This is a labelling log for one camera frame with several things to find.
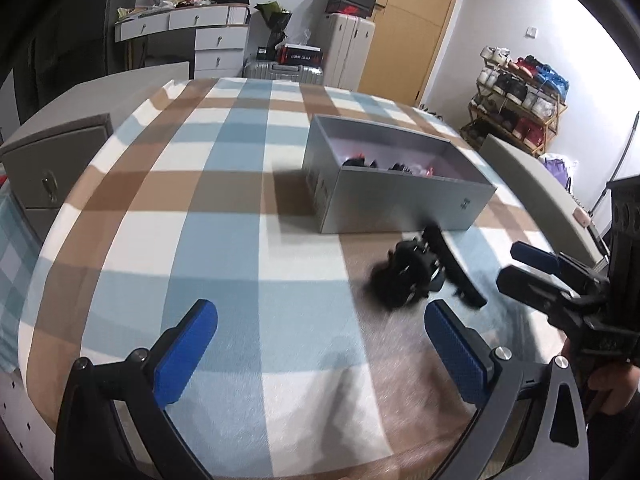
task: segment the open box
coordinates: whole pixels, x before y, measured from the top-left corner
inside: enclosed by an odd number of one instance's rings
[[[379,169],[343,166],[364,154]],[[391,171],[395,163],[433,176]],[[430,221],[466,230],[495,187],[448,140],[387,124],[316,115],[302,163],[320,232],[421,231]]]

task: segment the blue gripper pad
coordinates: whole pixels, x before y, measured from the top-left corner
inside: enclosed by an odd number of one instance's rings
[[[218,328],[218,311],[207,300],[169,347],[154,371],[153,392],[161,410],[182,395]]]
[[[460,397],[476,406],[484,405],[489,394],[487,369],[463,335],[468,329],[442,300],[427,305],[424,328]]]
[[[523,264],[542,270],[547,274],[558,275],[560,265],[558,257],[524,242],[514,242],[511,246],[511,257]]]

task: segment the door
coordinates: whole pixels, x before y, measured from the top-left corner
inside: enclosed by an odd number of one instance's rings
[[[388,0],[373,16],[376,32],[358,90],[414,105],[449,19],[452,0]]]

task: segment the wooden shoe rack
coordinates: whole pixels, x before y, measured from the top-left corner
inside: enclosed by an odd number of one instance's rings
[[[515,78],[523,81],[524,83],[526,83],[527,89],[529,91],[533,89],[538,93],[544,94],[546,97],[554,100],[556,104],[556,113],[552,115],[548,120],[543,120],[536,114],[534,114],[531,110],[528,110],[527,108],[512,101],[508,97],[499,94],[493,88],[489,88],[488,86],[480,84],[476,80],[476,88],[478,88],[478,92],[476,92],[476,95],[474,95],[472,101],[468,105],[471,122],[460,129],[460,133],[462,134],[463,139],[465,139],[473,149],[480,149],[484,139],[482,137],[473,137],[469,134],[469,132],[473,129],[476,120],[482,119],[493,127],[496,137],[500,137],[510,144],[513,144],[524,152],[529,153],[529,155],[537,157],[542,153],[546,153],[549,142],[558,134],[560,115],[565,112],[565,110],[567,109],[567,105],[560,102],[560,96],[557,93],[551,93],[547,88],[543,88],[542,83],[524,75],[520,70],[515,70],[509,66],[498,66],[494,62],[488,61],[484,58],[482,58],[482,60],[484,60],[485,66],[493,70],[497,70],[500,73],[508,73]],[[482,104],[490,96],[494,96],[495,98],[497,98],[495,99],[495,101],[498,105],[498,113],[500,113],[503,108],[507,108],[515,112],[519,117],[526,117],[539,126],[542,126],[545,134],[542,144],[539,147],[532,149],[530,146],[527,146],[524,143],[524,139],[520,140],[512,132],[502,126],[495,118],[491,117],[489,114],[485,113],[475,105],[475,103]]]

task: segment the drawer knob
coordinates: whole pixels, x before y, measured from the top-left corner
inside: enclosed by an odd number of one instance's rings
[[[58,183],[56,177],[50,171],[46,171],[42,177],[42,187],[49,195],[49,201],[55,204],[58,201]]]

